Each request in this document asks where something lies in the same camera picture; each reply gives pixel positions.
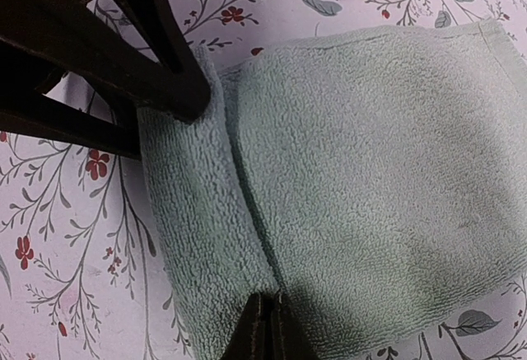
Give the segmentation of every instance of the red flower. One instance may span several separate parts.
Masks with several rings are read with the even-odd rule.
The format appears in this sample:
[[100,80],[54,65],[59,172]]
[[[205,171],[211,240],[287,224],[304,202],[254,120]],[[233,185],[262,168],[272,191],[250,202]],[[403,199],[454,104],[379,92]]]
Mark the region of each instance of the red flower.
[[58,323],[58,331],[60,331],[60,334],[62,334],[63,337],[68,336],[68,332],[66,331],[66,327],[64,327],[62,321],[59,321]]
[[15,256],[21,260],[20,266],[22,269],[27,269],[28,260],[33,259],[35,255],[33,249],[31,249],[30,238],[28,236],[24,236],[24,239],[18,237],[16,244]]
[[264,49],[262,47],[256,47],[255,49],[250,50],[250,53],[255,57],[260,54]]
[[222,22],[223,25],[225,25],[227,22],[242,22],[244,20],[244,16],[241,15],[241,13],[244,12],[243,8],[236,8],[234,6],[230,6],[227,10],[222,11]]
[[90,172],[91,178],[97,180],[100,177],[105,177],[108,173],[106,164],[110,162],[108,154],[99,154],[97,150],[90,151],[90,160],[86,164],[86,171]]

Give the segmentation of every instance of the floral pattern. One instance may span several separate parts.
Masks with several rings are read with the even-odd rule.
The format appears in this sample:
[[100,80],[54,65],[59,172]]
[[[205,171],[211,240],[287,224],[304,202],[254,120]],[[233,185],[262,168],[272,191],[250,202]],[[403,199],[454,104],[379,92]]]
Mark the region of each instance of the floral pattern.
[[[170,0],[192,46],[218,68],[276,43],[366,26],[501,21],[524,57],[527,0]],[[117,5],[89,8],[151,56]],[[70,75],[51,97],[112,119]],[[140,166],[84,147],[0,131],[0,360],[192,357],[167,282]],[[527,357],[527,276],[360,360]]]

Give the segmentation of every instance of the towel fold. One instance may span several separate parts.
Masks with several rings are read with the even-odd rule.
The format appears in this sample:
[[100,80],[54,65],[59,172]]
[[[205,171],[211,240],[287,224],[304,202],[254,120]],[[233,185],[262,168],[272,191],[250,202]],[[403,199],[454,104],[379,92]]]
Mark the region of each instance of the towel fold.
[[205,116],[139,119],[198,359],[253,292],[284,290],[344,360],[527,269],[527,69],[495,21],[298,40],[219,76],[196,54]]

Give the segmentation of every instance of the towel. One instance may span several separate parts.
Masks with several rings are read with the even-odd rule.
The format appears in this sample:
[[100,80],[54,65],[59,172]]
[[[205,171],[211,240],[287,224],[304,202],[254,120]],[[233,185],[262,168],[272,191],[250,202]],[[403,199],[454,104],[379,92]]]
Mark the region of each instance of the towel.
[[527,269],[527,70],[495,21],[264,50],[195,124],[139,111],[166,266],[200,360],[279,288],[314,350],[393,343]]

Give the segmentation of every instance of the green towel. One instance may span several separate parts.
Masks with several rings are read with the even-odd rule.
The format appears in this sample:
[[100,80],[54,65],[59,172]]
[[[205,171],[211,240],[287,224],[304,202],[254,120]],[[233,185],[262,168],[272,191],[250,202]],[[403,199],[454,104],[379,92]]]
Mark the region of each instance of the green towel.
[[315,351],[393,343],[527,269],[527,70],[495,21],[266,49],[186,126],[140,110],[166,265],[200,360],[281,288]]

